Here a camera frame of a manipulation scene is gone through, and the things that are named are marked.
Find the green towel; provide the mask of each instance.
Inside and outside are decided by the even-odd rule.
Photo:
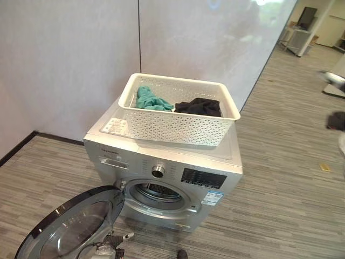
[[[135,108],[155,110],[155,111],[169,111],[174,108],[173,105],[158,98],[148,86],[140,86],[136,93]]]

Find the black baseboard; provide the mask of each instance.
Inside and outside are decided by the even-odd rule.
[[[62,142],[71,143],[71,144],[75,144],[75,145],[79,145],[79,146],[83,146],[84,145],[84,142],[82,142],[82,141],[74,140],[74,139],[68,139],[68,138],[64,138],[64,137],[60,137],[60,136],[56,136],[56,135],[52,135],[52,134],[40,133],[39,132],[38,135],[40,137],[43,137],[43,138],[59,140],[59,141],[62,141]]]
[[[4,165],[12,156],[14,156],[22,147],[24,147],[35,136],[59,140],[62,142],[71,143],[71,144],[80,145],[80,146],[84,145],[82,141],[59,137],[59,136],[47,134],[47,133],[40,133],[38,131],[33,131],[25,139],[23,139],[17,146],[15,146],[10,152],[8,152],[3,158],[0,159],[0,167]]]
[[[0,159],[0,166],[4,165],[12,156],[14,156],[22,147],[24,147],[37,134],[38,134],[37,131],[31,132],[17,146],[15,146],[10,152],[8,152],[3,158]]]

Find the silver washing machine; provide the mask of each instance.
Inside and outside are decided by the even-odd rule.
[[[123,190],[121,215],[163,227],[193,231],[242,176],[235,125],[217,147],[131,139],[116,101],[84,143],[102,182]]]
[[[105,185],[48,214],[25,238],[15,259],[75,259],[94,246],[101,255],[92,259],[114,258],[102,248],[109,245],[120,214],[193,231],[242,176],[235,126],[218,147],[134,140],[115,102],[84,141]]]

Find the person's foot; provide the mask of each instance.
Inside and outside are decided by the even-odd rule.
[[[187,252],[185,250],[178,251],[177,259],[188,259]]]

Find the white plastic basket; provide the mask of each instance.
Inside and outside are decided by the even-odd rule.
[[[159,98],[175,105],[195,98],[218,100],[222,117],[135,108],[139,86],[149,86]],[[119,99],[131,137],[164,142],[218,146],[240,114],[225,85],[152,74],[130,76]]]

